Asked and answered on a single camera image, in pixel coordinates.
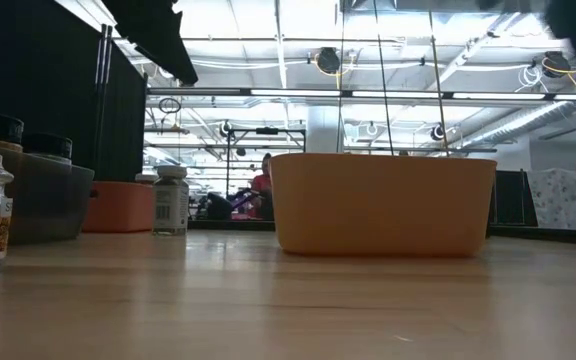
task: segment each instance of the metal wire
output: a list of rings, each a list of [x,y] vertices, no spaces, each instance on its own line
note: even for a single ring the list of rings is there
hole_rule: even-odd
[[[448,134],[446,133],[446,121],[444,119],[444,104],[441,98],[441,80],[439,79],[439,67],[437,66],[437,46],[435,45],[435,30],[432,22],[432,9],[431,4],[428,6],[428,18],[430,19],[430,44],[432,46],[432,53],[435,60],[435,78],[437,80],[437,100],[439,100],[439,115],[441,118],[441,131],[444,133],[444,150],[446,151],[446,156],[450,157],[450,152],[448,151]]]
[[[343,68],[344,68],[344,38],[345,38],[345,32],[346,32],[346,12],[345,9],[342,9],[341,11],[341,56],[340,56],[340,61],[339,61],[339,68],[342,70],[343,72]],[[335,78],[335,81],[337,83],[337,90],[339,91],[343,91],[343,75],[339,75],[339,71],[337,71],[337,76]],[[339,141],[341,139],[341,129],[344,127],[344,120],[343,120],[343,115],[341,114],[341,107],[343,106],[342,104],[342,96],[339,96],[339,100],[337,102],[337,109],[339,111],[339,117],[337,118],[337,148],[335,149],[335,151],[339,150]]]
[[[395,149],[392,147],[392,129],[390,128],[390,113],[388,112],[388,96],[386,94],[386,70],[384,70],[384,53],[381,49],[381,33],[379,31],[379,14],[377,11],[377,0],[372,0],[375,8],[375,25],[377,26],[377,45],[379,47],[379,63],[381,64],[381,83],[384,90],[384,106],[386,107],[386,125],[388,126],[388,144],[390,145],[390,155],[395,155]]]

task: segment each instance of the cable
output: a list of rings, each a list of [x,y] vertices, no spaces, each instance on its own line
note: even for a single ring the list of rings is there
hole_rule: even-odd
[[[560,69],[555,69],[553,67],[550,67],[548,65],[546,65],[546,59],[544,58],[543,60],[541,60],[541,66],[545,67],[546,69],[550,70],[550,71],[554,71],[556,73],[560,73],[560,74],[576,74],[576,70],[560,70]]]
[[[568,77],[570,78],[570,81],[572,81],[572,83],[575,84],[575,87],[576,87],[576,80],[575,80],[575,78],[572,77],[572,74],[568,73],[566,75],[568,75]]]
[[[341,59],[340,59],[340,67],[343,68],[343,64],[344,64],[344,40],[345,40],[345,36],[346,36],[346,12],[343,11],[341,13]],[[319,65],[317,64],[317,61],[315,61],[315,66],[317,67],[317,69],[319,69]],[[337,83],[337,90],[341,90],[342,85],[343,85],[343,80],[342,78],[339,76],[339,71],[337,71],[337,74],[335,74],[335,81]],[[341,96],[337,99],[337,108],[339,109],[339,117],[337,119],[337,148],[335,149],[336,151],[339,151],[339,141],[341,139],[341,129],[344,126],[343,123],[343,116],[341,114]]]
[[[539,83],[541,84],[541,86],[544,88],[544,90],[546,90],[546,92],[550,92],[550,90],[548,90],[548,88],[546,87],[546,84],[544,84],[543,81],[539,80]]]
[[[390,128],[390,113],[388,112],[388,94],[386,93],[387,91],[386,70],[384,70],[384,53],[383,50],[381,49],[381,31],[379,30],[379,13],[377,12],[377,0],[372,0],[372,5],[375,8],[375,26],[377,27],[377,44],[379,45],[379,63],[381,64],[381,83],[384,87],[384,106],[386,107],[386,125],[388,125],[388,145],[390,145],[390,155],[395,156],[395,149],[392,147],[392,129]]]
[[[435,45],[435,31],[432,21],[432,6],[428,7],[428,18],[430,19],[430,42],[432,45],[432,52],[435,60],[435,78],[437,79],[437,100],[439,100],[439,115],[441,120],[441,130],[444,133],[444,150],[446,150],[446,157],[450,157],[450,152],[448,151],[448,134],[446,134],[446,121],[444,118],[444,105],[441,98],[441,81],[439,79],[439,67],[437,66],[437,46]]]

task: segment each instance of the ductwork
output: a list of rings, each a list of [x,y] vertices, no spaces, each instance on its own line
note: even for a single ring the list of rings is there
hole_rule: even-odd
[[[563,91],[572,92],[573,88]],[[572,101],[556,101],[538,108],[519,110],[455,142],[461,142],[460,147],[496,145],[571,116],[575,110],[576,104]]]

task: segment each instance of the white wall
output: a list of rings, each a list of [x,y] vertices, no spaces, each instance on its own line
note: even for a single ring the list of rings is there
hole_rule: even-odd
[[[576,132],[545,141],[534,134],[530,155],[533,170],[559,168],[576,171]]]
[[[471,159],[490,159],[497,161],[497,170],[528,171],[532,169],[530,156],[530,137],[522,135],[515,144],[500,144],[495,146],[496,153],[473,153]]]

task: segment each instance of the person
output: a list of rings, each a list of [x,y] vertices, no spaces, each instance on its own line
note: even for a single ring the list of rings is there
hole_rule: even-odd
[[[272,206],[272,182],[270,181],[270,158],[272,155],[267,153],[261,162],[261,175],[255,176],[252,180],[250,188],[260,194],[259,197],[253,199],[253,209],[250,212],[251,217],[265,218],[263,216],[264,208]]]

